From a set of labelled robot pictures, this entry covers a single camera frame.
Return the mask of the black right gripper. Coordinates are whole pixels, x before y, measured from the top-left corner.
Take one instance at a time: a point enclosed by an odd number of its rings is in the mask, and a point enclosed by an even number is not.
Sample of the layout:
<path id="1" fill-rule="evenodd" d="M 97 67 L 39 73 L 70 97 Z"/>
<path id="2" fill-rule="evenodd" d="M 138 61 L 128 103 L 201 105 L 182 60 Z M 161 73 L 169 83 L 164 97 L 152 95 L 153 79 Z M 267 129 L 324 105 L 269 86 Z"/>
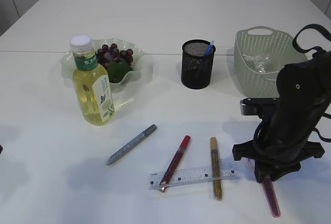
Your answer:
<path id="1" fill-rule="evenodd" d="M 261 119 L 251 141 L 232 149 L 235 161 L 255 161 L 258 183 L 270 173 L 274 182 L 297 172 L 301 161 L 321 158 L 325 152 L 320 143 L 308 138 L 327 109 L 327 64 L 288 64 L 278 74 L 277 88 L 273 115 Z"/>

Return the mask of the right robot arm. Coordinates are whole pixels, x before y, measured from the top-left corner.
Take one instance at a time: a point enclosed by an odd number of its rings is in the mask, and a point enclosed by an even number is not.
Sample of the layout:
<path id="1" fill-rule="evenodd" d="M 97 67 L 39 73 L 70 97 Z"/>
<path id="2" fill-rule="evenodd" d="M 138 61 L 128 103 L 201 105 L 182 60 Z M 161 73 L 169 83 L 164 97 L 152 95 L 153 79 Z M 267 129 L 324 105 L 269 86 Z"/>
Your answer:
<path id="1" fill-rule="evenodd" d="M 301 161 L 324 155 L 322 145 L 308 139 L 318 131 L 319 120 L 330 117 L 326 114 L 330 105 L 330 52 L 285 65 L 276 85 L 277 98 L 245 98 L 240 102 L 242 115 L 256 115 L 261 122 L 251 141 L 233 146 L 233 158 L 253 159 L 258 183 L 268 176 L 276 181 L 299 171 Z"/>

